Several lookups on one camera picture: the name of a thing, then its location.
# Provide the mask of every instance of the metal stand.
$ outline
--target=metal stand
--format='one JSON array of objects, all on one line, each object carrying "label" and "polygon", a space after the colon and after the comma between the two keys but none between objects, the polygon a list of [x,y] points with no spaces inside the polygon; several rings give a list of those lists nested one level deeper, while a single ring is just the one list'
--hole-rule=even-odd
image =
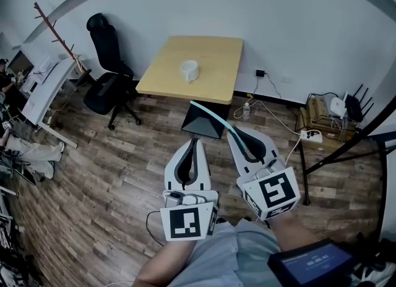
[{"label": "metal stand", "polygon": [[59,36],[59,34],[57,33],[57,31],[55,30],[55,24],[56,24],[56,20],[54,22],[54,24],[52,24],[49,20],[48,17],[44,14],[44,12],[42,11],[42,9],[40,8],[40,6],[38,5],[37,2],[35,2],[34,4],[34,8],[38,11],[38,13],[40,14],[38,17],[35,17],[35,19],[38,18],[42,18],[44,23],[47,25],[47,27],[49,28],[49,30],[53,33],[53,35],[56,37],[55,40],[52,41],[52,43],[54,42],[60,42],[60,44],[63,46],[63,48],[67,51],[67,53],[70,55],[70,57],[75,61],[75,63],[77,64],[77,67],[80,69],[81,72],[86,72],[87,70],[85,69],[85,67],[83,65],[81,65],[80,61],[77,59],[77,56],[75,54],[73,54],[72,50],[74,47],[74,44],[72,45],[71,48],[69,48],[66,45],[66,42]]},{"label": "metal stand", "polygon": [[[345,152],[349,151],[352,147],[354,147],[357,143],[360,141],[364,140],[372,131],[374,131],[377,127],[381,125],[394,111],[396,110],[396,96],[393,97],[393,99],[388,103],[388,105],[375,117],[374,120],[372,120],[362,131],[357,133],[352,137],[352,139],[342,145],[338,150],[334,151],[331,153],[328,157],[325,157],[323,160],[315,164],[314,166],[310,168],[306,168],[305,164],[305,157],[304,157],[304,150],[302,143],[299,144],[299,150],[300,150],[300,155],[301,155],[301,165],[303,167],[303,178],[304,178],[304,188],[305,188],[305,200],[304,200],[304,205],[309,205],[309,189],[308,189],[308,175],[313,173],[315,170],[319,169],[320,167],[327,165],[327,164],[332,164],[332,163],[338,163],[341,161],[347,161],[347,160],[352,160],[354,158],[359,158],[362,156],[368,156],[370,154],[373,154],[373,152],[370,153],[365,153],[362,155],[355,155],[355,156],[349,156],[346,158],[338,158],[339,156],[343,155]],[[394,148],[388,149],[384,152],[391,152]]]}]

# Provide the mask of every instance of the white desk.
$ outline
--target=white desk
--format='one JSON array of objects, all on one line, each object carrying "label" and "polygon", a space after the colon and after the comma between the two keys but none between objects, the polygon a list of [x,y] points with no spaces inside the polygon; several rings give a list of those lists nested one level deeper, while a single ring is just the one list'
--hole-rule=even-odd
[{"label": "white desk", "polygon": [[[392,147],[396,145],[396,140],[391,140],[385,143],[386,147]],[[386,155],[386,167],[387,167],[387,176],[386,176],[386,196],[382,197],[382,200],[385,200],[385,210],[384,216],[382,219],[381,226],[381,239],[388,239],[391,241],[396,240],[396,150],[390,152]]]},{"label": "white desk", "polygon": [[33,93],[30,95],[22,114],[33,124],[39,125],[45,131],[53,134],[71,147],[77,148],[77,144],[67,139],[54,129],[43,123],[43,118],[59,89],[67,80],[70,71],[76,66],[71,58],[61,61],[50,73],[48,78],[42,83],[37,84]]}]

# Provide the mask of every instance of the black office chair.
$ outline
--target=black office chair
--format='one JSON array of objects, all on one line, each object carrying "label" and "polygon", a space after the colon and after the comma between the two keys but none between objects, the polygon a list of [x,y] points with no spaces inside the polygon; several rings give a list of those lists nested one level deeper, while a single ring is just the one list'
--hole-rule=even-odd
[{"label": "black office chair", "polygon": [[113,121],[121,108],[126,109],[142,124],[135,112],[128,108],[127,102],[137,96],[137,81],[133,81],[133,71],[121,60],[118,48],[116,29],[110,25],[102,13],[97,13],[87,22],[93,44],[98,53],[101,67],[108,71],[103,74],[88,90],[84,103],[98,114],[108,114],[114,108],[108,123],[108,128],[114,130]]}]

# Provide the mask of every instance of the black pole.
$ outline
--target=black pole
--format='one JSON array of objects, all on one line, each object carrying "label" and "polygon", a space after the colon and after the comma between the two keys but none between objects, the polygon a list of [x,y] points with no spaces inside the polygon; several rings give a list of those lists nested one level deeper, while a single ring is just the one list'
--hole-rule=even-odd
[{"label": "black pole", "polygon": [[391,151],[395,150],[395,148],[396,148],[396,145],[392,146],[392,147],[388,147],[388,148],[386,148],[384,150],[377,150],[377,151],[372,151],[372,152],[364,153],[364,154],[357,154],[357,155],[343,157],[343,158],[336,158],[334,161],[331,162],[331,164],[340,163],[342,161],[355,160],[357,158],[361,158],[361,157],[365,157],[365,156],[369,156],[369,155],[373,155],[373,154],[381,153],[381,152],[385,152],[386,154],[389,154]]},{"label": "black pole", "polygon": [[299,154],[301,156],[301,166],[303,167],[303,178],[304,178],[304,191],[305,191],[305,198],[303,205],[309,205],[311,201],[309,201],[309,192],[308,192],[308,177],[306,172],[306,165],[305,165],[305,156],[304,156],[304,148],[303,148],[303,143],[300,142],[298,144],[298,149],[299,149]]},{"label": "black pole", "polygon": [[342,145],[338,150],[331,153],[328,157],[324,158],[314,166],[306,170],[306,174],[310,174],[313,171],[319,169],[323,165],[332,163],[340,155],[347,152],[349,149],[354,147],[361,140],[365,139],[372,131],[374,131],[381,123],[383,123],[394,111],[396,110],[396,96],[387,104],[387,106],[372,120],[362,131],[355,134],[349,142]]}]

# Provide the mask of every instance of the gray shirt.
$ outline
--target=gray shirt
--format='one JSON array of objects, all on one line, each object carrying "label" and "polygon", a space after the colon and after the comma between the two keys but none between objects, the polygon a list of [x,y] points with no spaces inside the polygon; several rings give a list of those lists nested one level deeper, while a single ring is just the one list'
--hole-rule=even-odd
[{"label": "gray shirt", "polygon": [[281,287],[268,267],[271,254],[280,252],[270,232],[241,220],[216,225],[213,236],[198,241],[187,267],[170,287]]}]

